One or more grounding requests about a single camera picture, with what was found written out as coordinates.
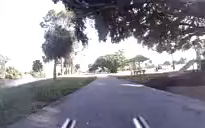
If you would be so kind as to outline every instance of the grass verge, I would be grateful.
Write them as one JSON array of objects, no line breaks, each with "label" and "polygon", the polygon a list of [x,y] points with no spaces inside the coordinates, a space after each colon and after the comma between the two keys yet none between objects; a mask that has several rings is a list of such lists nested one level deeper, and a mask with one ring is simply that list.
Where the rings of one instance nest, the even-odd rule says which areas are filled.
[{"label": "grass verge", "polygon": [[36,112],[93,80],[95,77],[67,77],[59,78],[57,81],[42,80],[19,87],[0,89],[0,128]]}]

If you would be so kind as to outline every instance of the tree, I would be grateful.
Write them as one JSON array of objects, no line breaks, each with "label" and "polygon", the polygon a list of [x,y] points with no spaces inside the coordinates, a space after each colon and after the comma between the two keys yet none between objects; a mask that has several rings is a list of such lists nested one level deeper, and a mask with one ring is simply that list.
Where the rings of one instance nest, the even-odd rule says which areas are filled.
[{"label": "tree", "polygon": [[181,58],[179,59],[179,61],[177,61],[177,64],[185,64],[186,61],[187,61],[186,58],[181,57]]},{"label": "tree", "polygon": [[76,69],[76,71],[78,71],[80,69],[80,64],[76,64],[75,69]]},{"label": "tree", "polygon": [[98,57],[89,71],[96,70],[100,67],[102,69],[107,68],[111,73],[117,73],[118,68],[123,68],[125,66],[125,62],[126,60],[123,51],[119,50],[114,54]]},{"label": "tree", "polygon": [[56,66],[58,60],[71,53],[73,40],[69,31],[61,26],[55,26],[45,34],[45,42],[42,44],[43,52],[47,60],[54,60],[53,78],[56,79]]},{"label": "tree", "polygon": [[169,66],[169,65],[171,65],[171,63],[170,63],[170,61],[165,61],[165,62],[163,63],[163,65]]},{"label": "tree", "polygon": [[5,77],[6,73],[6,63],[9,61],[7,56],[3,56],[0,54],[0,78]]},{"label": "tree", "polygon": [[43,60],[44,62],[54,60],[53,78],[56,79],[56,66],[59,60],[70,56],[75,37],[74,34],[68,30],[71,23],[66,13],[56,13],[54,10],[50,10],[43,19],[43,22],[40,23],[41,27],[46,29],[45,42],[42,44],[42,49],[45,54]]},{"label": "tree", "polygon": [[189,49],[193,36],[205,35],[205,0],[53,0],[74,13],[78,39],[86,18],[95,21],[99,40],[113,43],[134,36],[158,52]]},{"label": "tree", "polygon": [[14,67],[10,66],[10,67],[6,68],[5,78],[17,79],[17,78],[21,78],[21,77],[22,77],[22,74]]},{"label": "tree", "polygon": [[35,60],[35,61],[33,61],[32,70],[33,70],[34,72],[40,72],[40,71],[43,70],[43,64],[41,63],[40,60]]}]

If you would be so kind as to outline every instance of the sky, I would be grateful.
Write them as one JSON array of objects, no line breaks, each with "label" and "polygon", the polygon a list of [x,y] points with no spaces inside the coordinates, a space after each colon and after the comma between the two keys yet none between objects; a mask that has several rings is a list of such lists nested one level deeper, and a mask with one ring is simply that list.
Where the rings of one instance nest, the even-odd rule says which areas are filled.
[{"label": "sky", "polygon": [[[20,71],[30,71],[32,62],[42,58],[44,30],[39,23],[51,9],[61,10],[63,5],[55,5],[52,0],[0,0],[0,54],[10,58],[9,65]],[[128,58],[141,54],[155,64],[171,60],[167,53],[159,54],[148,50],[137,44],[134,38],[126,39],[119,44],[111,44],[109,40],[98,42],[97,32],[93,28],[87,28],[87,33],[90,37],[88,47],[75,58],[75,63],[80,63],[83,69],[97,57],[114,53],[119,49],[124,49]],[[189,50],[174,54],[176,60],[180,57],[190,60],[195,57],[195,52]],[[46,65],[46,70],[51,70],[51,66]]]}]

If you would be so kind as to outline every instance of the tree canopy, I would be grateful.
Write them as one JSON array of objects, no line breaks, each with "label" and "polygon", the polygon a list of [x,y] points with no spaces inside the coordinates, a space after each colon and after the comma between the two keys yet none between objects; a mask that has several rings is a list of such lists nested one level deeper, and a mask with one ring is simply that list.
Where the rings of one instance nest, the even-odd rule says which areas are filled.
[{"label": "tree canopy", "polygon": [[95,21],[99,40],[112,43],[134,36],[158,52],[192,47],[205,35],[205,0],[53,0],[74,13],[78,40],[87,42],[86,18]]},{"label": "tree canopy", "polygon": [[32,70],[34,72],[40,72],[43,70],[43,64],[41,63],[40,60],[33,61]]},{"label": "tree canopy", "polygon": [[163,65],[169,66],[169,65],[171,65],[171,63],[170,63],[170,61],[165,61],[165,62],[163,62]]},{"label": "tree canopy", "polygon": [[125,56],[122,50],[115,52],[114,54],[108,54],[105,56],[100,56],[96,59],[92,67],[90,67],[90,71],[96,70],[97,68],[108,69],[111,73],[117,73],[119,68],[123,68],[125,66]]}]

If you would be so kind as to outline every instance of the grass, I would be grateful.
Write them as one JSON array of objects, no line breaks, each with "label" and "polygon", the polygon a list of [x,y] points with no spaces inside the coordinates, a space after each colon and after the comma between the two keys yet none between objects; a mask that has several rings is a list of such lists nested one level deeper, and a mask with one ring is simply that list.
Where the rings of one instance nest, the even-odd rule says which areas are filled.
[{"label": "grass", "polygon": [[116,76],[118,79],[126,79],[139,84],[145,84],[152,79],[158,79],[166,77],[167,73],[155,73],[155,74],[145,74],[145,75],[126,75],[126,76]]},{"label": "grass", "polygon": [[42,80],[0,89],[0,128],[38,111],[49,103],[92,82],[95,78]]}]

